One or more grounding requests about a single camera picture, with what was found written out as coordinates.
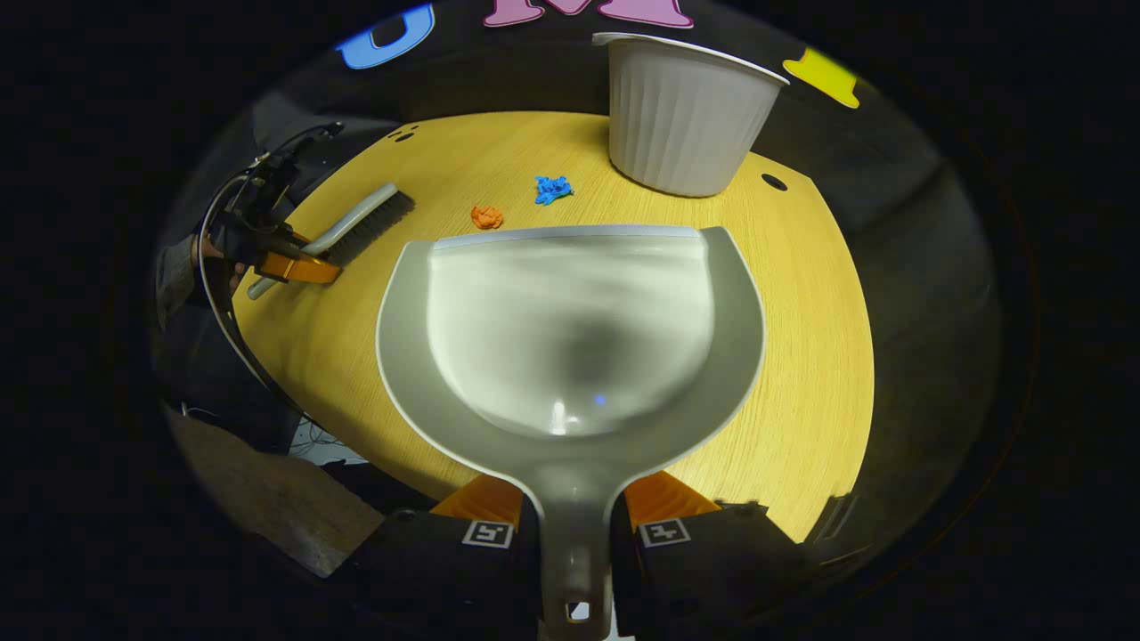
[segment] black background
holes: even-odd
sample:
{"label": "black background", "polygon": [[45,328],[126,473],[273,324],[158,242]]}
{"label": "black background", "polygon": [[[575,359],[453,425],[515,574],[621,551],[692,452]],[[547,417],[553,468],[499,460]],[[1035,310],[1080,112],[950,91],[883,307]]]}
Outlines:
{"label": "black background", "polygon": [[[239,545],[190,479],[145,375],[139,292],[163,208],[235,108],[412,5],[44,5],[17,30],[9,277],[22,286],[9,308],[19,436],[8,460],[28,473],[7,493],[17,534],[30,534],[11,550],[31,573],[8,583],[10,607],[34,626],[352,632],[335,630],[356,620],[336,603]],[[948,155],[997,178],[1034,257],[1021,284],[1042,309],[1034,393],[987,492],[929,551],[819,622],[820,638],[1117,636],[1135,591],[1124,519],[1137,469],[1125,412],[1137,389],[1126,195],[1138,163],[1125,129],[1134,16],[1097,2],[995,5],[754,9],[842,51]]]}

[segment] wooden table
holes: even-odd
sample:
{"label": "wooden table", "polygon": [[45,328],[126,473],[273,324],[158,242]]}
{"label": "wooden table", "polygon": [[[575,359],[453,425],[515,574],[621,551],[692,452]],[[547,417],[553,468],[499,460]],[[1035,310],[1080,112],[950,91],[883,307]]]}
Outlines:
{"label": "wooden table", "polygon": [[[247,277],[234,298],[242,332],[270,374],[326,430],[377,468],[442,498],[477,472],[405,423],[376,366],[376,314],[405,243],[480,233],[470,219],[474,204],[502,209],[503,229],[724,226],[764,300],[764,370],[740,414],[669,472],[710,498],[768,505],[768,517],[803,541],[828,497],[850,490],[871,423],[871,330],[839,228],[811,179],[756,154],[712,197],[642,187],[610,164],[608,124],[604,116],[548,112],[406,124],[329,177],[288,221],[316,237],[388,181],[416,200],[415,211],[331,285],[277,285],[251,301]],[[787,190],[765,182],[763,173]],[[565,176],[575,194],[537,205],[536,176]]]}

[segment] brush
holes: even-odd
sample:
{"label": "brush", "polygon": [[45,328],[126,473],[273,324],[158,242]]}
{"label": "brush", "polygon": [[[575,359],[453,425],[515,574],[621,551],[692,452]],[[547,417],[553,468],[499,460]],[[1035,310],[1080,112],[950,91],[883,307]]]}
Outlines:
{"label": "brush", "polygon": [[[327,260],[333,265],[344,267],[360,252],[370,245],[381,234],[388,230],[416,203],[407,194],[398,190],[396,185],[388,182],[380,189],[368,194],[348,213],[341,217],[316,241],[301,248],[301,251],[314,258]],[[246,294],[250,300],[269,291],[277,281],[261,277],[250,285]]]}

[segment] brush handle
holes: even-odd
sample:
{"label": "brush handle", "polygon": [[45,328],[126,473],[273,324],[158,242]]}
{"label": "brush handle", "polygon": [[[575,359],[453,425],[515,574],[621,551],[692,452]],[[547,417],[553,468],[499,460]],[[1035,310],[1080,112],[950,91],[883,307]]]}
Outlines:
{"label": "brush handle", "polygon": [[[397,189],[394,182],[386,182],[382,185],[378,189],[365,196],[364,200],[357,203],[355,208],[342,216],[341,219],[336,221],[336,225],[329,227],[328,230],[321,234],[316,241],[301,248],[301,251],[312,257],[325,253],[328,251],[328,248],[333,246],[336,241],[344,237],[344,234],[348,234],[358,222],[364,220],[366,216],[372,213],[380,205],[384,204],[388,198],[396,195],[396,192]],[[245,290],[245,294],[250,297],[250,300],[258,300],[261,294],[268,292],[269,287],[272,287],[276,283],[277,281],[274,281],[272,278],[261,276],[252,285],[250,285],[250,289]]]}

